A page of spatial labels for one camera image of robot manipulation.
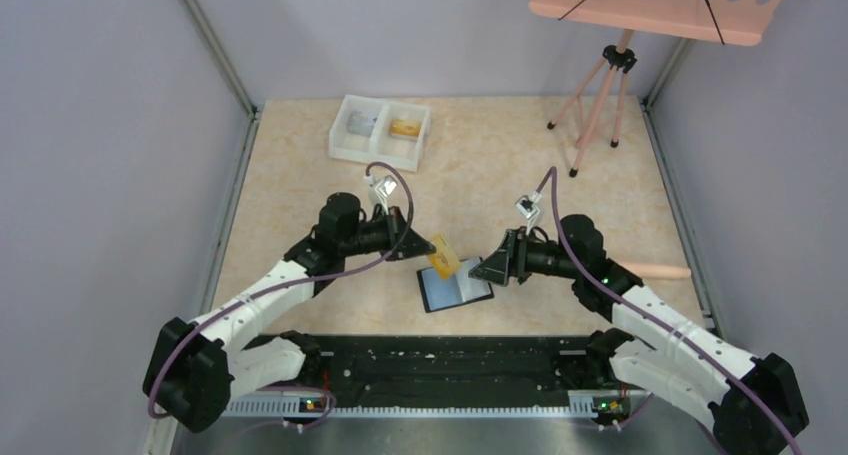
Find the orange credit card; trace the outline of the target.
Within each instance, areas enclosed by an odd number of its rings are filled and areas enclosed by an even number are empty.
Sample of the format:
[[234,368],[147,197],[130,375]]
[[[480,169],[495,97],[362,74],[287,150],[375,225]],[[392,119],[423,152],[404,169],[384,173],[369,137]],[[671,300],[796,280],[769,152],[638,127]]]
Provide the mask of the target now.
[[439,277],[446,280],[455,275],[461,268],[462,262],[450,247],[442,234],[436,234],[429,239],[434,251],[427,255],[432,268]]

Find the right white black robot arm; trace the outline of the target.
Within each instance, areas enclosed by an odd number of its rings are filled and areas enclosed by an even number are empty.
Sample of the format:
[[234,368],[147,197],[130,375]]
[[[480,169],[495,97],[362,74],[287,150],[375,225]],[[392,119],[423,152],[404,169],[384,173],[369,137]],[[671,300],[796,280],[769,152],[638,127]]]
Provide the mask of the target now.
[[558,235],[544,241],[526,227],[509,229],[469,275],[499,286],[534,274],[572,280],[579,302],[612,325],[587,349],[602,377],[645,389],[690,415],[727,454],[800,453],[797,437],[809,416],[786,359],[758,357],[673,309],[607,256],[589,217],[562,218]]

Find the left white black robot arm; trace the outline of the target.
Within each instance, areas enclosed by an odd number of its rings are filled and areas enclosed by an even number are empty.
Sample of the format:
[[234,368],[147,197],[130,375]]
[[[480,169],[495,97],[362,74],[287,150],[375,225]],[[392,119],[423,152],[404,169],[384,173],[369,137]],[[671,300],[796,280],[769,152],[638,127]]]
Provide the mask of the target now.
[[300,375],[302,344],[276,337],[249,345],[271,322],[338,279],[435,253],[411,226],[412,204],[402,211],[377,201],[370,217],[362,212],[357,196],[330,195],[310,232],[248,289],[190,321],[167,321],[142,383],[149,416],[206,430],[232,399]]

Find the orange card in tray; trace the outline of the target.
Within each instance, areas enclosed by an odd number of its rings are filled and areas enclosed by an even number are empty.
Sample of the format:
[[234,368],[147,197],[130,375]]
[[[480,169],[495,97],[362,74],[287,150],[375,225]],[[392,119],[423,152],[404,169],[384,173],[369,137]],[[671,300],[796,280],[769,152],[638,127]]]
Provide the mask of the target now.
[[422,131],[422,122],[395,118],[390,121],[389,135],[399,139],[417,140]]

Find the silver card in tray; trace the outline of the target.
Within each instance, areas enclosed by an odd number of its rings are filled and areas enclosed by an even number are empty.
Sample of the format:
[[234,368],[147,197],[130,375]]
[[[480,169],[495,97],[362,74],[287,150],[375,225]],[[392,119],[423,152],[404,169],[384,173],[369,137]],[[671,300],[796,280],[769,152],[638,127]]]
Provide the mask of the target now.
[[370,137],[378,118],[378,111],[351,111],[346,120],[346,131],[350,134]]

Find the white two-compartment tray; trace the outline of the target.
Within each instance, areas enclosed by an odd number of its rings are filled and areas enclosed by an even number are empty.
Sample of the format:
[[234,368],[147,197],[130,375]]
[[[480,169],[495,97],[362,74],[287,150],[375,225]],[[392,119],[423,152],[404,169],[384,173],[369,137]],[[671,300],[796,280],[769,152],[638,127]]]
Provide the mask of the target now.
[[[370,137],[346,131],[346,120],[354,110],[379,112]],[[389,124],[395,118],[421,121],[420,137],[417,140],[408,140],[390,136]],[[416,172],[423,159],[425,142],[431,127],[432,113],[427,105],[346,95],[329,130],[328,155],[333,159],[362,164],[384,162],[397,170]]]

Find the pink tripod stand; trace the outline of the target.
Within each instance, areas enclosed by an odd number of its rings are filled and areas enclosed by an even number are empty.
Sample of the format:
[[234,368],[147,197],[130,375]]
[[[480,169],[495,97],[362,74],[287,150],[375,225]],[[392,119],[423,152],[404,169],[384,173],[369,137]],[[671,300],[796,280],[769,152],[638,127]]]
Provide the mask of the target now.
[[577,141],[575,142],[577,155],[569,169],[569,176],[571,178],[575,178],[579,174],[589,143],[602,127],[600,122],[601,112],[609,98],[613,83],[616,80],[619,81],[619,90],[616,101],[616,111],[612,118],[613,131],[609,145],[613,149],[620,145],[621,125],[624,114],[624,102],[627,97],[629,74],[638,61],[635,56],[635,52],[629,48],[629,44],[634,33],[635,31],[633,29],[624,29],[616,44],[607,45],[603,49],[601,58],[595,63],[588,75],[580,83],[577,90],[566,99],[561,108],[547,123],[547,129],[553,130],[570,107],[581,100],[583,92],[589,83],[592,82],[602,70],[605,70],[600,88],[589,109],[588,117],[584,119],[582,114],[578,117],[580,133]]

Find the pink perforated board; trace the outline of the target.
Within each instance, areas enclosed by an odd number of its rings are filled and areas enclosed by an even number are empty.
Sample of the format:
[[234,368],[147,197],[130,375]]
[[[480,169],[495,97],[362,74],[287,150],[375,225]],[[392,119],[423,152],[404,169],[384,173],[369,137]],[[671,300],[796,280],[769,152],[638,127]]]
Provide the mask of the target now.
[[538,16],[755,46],[782,0],[530,0]]

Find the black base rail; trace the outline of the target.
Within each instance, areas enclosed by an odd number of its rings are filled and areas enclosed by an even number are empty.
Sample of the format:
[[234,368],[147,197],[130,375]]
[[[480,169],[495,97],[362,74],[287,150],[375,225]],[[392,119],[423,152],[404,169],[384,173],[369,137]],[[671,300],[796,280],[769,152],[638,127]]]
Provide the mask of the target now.
[[306,355],[294,385],[331,392],[339,409],[571,408],[581,395],[627,409],[642,393],[589,358],[590,336],[279,337]]

